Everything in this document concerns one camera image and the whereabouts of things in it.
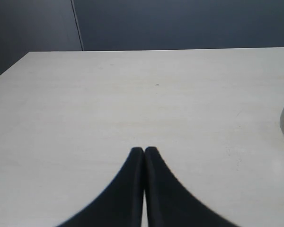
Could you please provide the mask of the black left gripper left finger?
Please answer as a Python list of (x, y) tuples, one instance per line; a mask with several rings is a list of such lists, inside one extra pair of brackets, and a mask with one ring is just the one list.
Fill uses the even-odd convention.
[(140, 227), (144, 177), (144, 151), (142, 148), (134, 147), (106, 189), (60, 226)]

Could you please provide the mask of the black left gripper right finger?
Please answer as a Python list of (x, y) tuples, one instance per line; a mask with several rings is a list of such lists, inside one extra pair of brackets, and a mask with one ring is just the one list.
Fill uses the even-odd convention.
[(173, 175), (156, 147), (144, 153), (150, 227), (234, 227), (194, 197)]

